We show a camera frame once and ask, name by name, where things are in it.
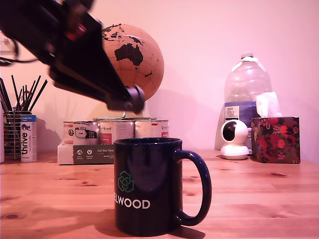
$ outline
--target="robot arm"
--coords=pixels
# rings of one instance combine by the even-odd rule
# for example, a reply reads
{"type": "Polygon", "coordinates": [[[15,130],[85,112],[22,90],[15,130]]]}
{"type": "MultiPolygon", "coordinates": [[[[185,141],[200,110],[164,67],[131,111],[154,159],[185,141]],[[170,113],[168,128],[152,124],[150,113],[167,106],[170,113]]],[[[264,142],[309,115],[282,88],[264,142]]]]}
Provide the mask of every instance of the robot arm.
{"type": "Polygon", "coordinates": [[[124,85],[103,50],[102,25],[87,12],[92,2],[0,0],[0,29],[49,66],[56,87],[140,113],[144,93],[124,85]]]}

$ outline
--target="wooden table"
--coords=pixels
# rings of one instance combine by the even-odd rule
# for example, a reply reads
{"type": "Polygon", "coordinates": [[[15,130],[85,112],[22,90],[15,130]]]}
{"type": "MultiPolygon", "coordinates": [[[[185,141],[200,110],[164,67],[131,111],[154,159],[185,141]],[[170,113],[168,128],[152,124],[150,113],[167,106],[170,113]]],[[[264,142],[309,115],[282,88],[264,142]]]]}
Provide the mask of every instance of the wooden table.
{"type": "MultiPolygon", "coordinates": [[[[213,195],[205,220],[159,238],[319,238],[319,164],[261,164],[200,151],[213,195]]],[[[1,172],[1,239],[126,238],[114,223],[113,165],[5,162],[1,172]]],[[[183,162],[184,211],[201,203],[195,166],[183,162]]]]}

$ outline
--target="security camera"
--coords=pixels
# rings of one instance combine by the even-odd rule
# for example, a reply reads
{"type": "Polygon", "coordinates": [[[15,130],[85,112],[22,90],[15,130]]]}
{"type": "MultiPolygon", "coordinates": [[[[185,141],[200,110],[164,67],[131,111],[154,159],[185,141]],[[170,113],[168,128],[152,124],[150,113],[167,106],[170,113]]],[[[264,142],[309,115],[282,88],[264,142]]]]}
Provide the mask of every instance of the security camera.
{"type": "Polygon", "coordinates": [[[244,145],[248,138],[248,128],[240,120],[229,120],[226,121],[220,130],[221,137],[225,141],[221,147],[221,154],[226,159],[246,159],[249,150],[244,145]]]}

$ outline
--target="floral tissue box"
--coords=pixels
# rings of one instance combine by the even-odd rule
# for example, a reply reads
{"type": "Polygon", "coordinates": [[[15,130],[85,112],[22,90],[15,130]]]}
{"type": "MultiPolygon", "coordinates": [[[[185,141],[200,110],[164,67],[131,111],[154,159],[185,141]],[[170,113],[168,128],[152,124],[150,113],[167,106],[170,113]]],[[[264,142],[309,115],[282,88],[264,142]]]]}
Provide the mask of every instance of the floral tissue box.
{"type": "Polygon", "coordinates": [[[252,156],[261,163],[300,163],[298,117],[252,118],[252,156]]]}

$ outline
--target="tin can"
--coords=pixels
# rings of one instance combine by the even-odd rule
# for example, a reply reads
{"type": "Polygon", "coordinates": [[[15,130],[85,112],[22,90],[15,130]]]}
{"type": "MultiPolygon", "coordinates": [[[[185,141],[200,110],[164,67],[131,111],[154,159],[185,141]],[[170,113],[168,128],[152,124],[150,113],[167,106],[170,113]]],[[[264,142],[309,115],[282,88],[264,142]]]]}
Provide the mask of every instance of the tin can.
{"type": "Polygon", "coordinates": [[[100,121],[101,144],[113,144],[115,140],[134,138],[133,120],[100,121]]]}
{"type": "Polygon", "coordinates": [[[169,137],[168,120],[137,120],[135,121],[135,137],[169,137]]]}
{"type": "Polygon", "coordinates": [[[20,115],[21,162],[36,161],[36,116],[20,115]]]}
{"type": "Polygon", "coordinates": [[[98,144],[99,126],[97,121],[64,121],[62,144],[98,144]]]}

